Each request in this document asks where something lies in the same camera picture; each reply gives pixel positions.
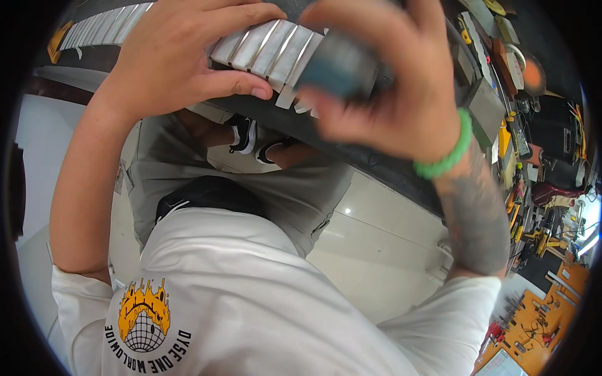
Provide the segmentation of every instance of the gray shorts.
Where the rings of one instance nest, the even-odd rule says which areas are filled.
[[[155,227],[159,200],[199,176],[212,175],[253,192],[268,219],[288,235],[299,256],[307,257],[347,191],[353,168],[318,154],[286,170],[263,174],[218,171],[207,162],[207,149],[170,114],[142,121],[127,174],[134,230],[142,247]]]

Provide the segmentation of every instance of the globe graphic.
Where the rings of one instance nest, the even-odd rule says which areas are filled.
[[[134,327],[129,331],[124,343],[134,351],[148,353],[161,346],[164,339],[161,328],[152,322],[143,310],[136,317]]]

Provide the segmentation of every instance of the yellow flame graphic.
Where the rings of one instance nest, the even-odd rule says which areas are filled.
[[[134,323],[140,312],[145,311],[146,315],[151,318],[163,332],[163,335],[167,335],[167,329],[169,329],[169,301],[167,300],[167,293],[163,288],[165,284],[165,278],[161,281],[161,287],[157,290],[156,294],[152,293],[151,281],[146,282],[146,290],[142,284],[143,279],[140,279],[140,286],[135,289],[136,283],[132,282],[129,285],[129,289],[123,293],[121,299],[121,308],[119,309],[119,320],[117,325],[119,326],[119,336],[122,341],[128,336],[128,333],[134,328]]]

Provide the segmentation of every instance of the t-shirt sleeve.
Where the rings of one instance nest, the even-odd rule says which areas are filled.
[[[108,284],[52,266],[52,295],[58,305],[72,375],[100,375],[102,334],[113,297]]]
[[[501,288],[496,277],[457,277],[405,315],[377,325],[420,375],[470,375]]]

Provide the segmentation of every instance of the person's left hand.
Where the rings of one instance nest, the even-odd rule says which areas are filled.
[[[129,33],[117,64],[97,91],[112,110],[142,119],[232,94],[272,96],[250,73],[211,70],[204,48],[247,26],[286,18],[261,0],[159,0]]]

